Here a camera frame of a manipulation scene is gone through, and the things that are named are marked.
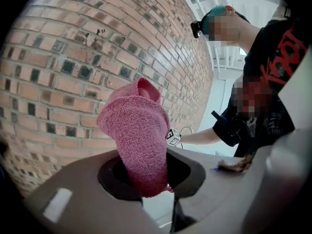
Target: white ceiling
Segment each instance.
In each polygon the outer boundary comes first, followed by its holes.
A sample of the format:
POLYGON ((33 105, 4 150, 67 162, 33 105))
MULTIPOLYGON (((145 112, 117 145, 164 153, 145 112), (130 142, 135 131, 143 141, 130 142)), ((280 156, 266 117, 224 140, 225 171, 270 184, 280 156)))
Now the white ceiling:
MULTIPOLYGON (((195 0, 190 0, 192 7, 197 11, 202 18, 204 15, 201 12, 195 0)), ((215 5, 213 0, 199 0, 205 13, 208 13, 215 5)), ((243 14, 251 24, 257 27, 264 27, 272 17, 280 0, 228 0, 234 9, 243 14)), ((218 4, 227 4, 226 0, 217 0, 218 4)), ((214 59, 214 66, 217 67, 216 56, 214 51, 214 44, 210 42, 212 48, 212 55, 214 59)), ((243 69, 245 64, 244 58, 239 54, 238 47, 217 47, 218 58, 221 68, 243 69)))

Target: pink towel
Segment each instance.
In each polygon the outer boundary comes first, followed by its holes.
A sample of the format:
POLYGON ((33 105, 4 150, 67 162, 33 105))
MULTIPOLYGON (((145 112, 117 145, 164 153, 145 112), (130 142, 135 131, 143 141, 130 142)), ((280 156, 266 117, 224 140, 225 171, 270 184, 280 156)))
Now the pink towel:
POLYGON ((160 92, 148 80, 139 78, 114 91, 97 125, 116 141, 129 178, 144 197, 167 190, 169 118, 160 106, 160 92))

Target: gray machine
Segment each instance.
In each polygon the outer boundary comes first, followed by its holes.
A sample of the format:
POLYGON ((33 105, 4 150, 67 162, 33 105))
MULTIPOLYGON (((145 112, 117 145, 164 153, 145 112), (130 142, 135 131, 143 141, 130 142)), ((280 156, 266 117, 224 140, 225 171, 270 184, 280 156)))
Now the gray machine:
POLYGON ((117 150, 64 167, 25 204, 58 234, 260 233, 293 201, 311 171, 311 63, 309 48, 279 93, 296 129, 260 148, 247 172, 212 170, 220 157, 168 146, 168 180, 175 193, 170 228, 160 228, 144 211, 117 150))

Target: brown object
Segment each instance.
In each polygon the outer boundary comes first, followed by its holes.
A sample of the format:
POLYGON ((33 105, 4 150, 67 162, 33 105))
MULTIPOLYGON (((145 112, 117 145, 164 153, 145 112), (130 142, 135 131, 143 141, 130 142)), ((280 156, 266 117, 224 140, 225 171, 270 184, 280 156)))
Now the brown object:
POLYGON ((234 171, 234 172, 242 172, 244 170, 247 170, 250 167, 253 159, 254 159, 253 156, 247 155, 244 159, 242 159, 235 165, 229 164, 225 162, 224 160, 221 160, 218 163, 218 167, 226 169, 226 170, 234 171))

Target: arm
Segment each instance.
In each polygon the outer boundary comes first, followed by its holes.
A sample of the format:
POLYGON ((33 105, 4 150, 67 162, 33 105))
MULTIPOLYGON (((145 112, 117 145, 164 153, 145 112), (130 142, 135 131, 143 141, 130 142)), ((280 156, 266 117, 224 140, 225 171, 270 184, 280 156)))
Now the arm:
POLYGON ((188 144, 214 144, 221 141, 212 128, 206 129, 196 134, 181 136, 181 143, 188 144))

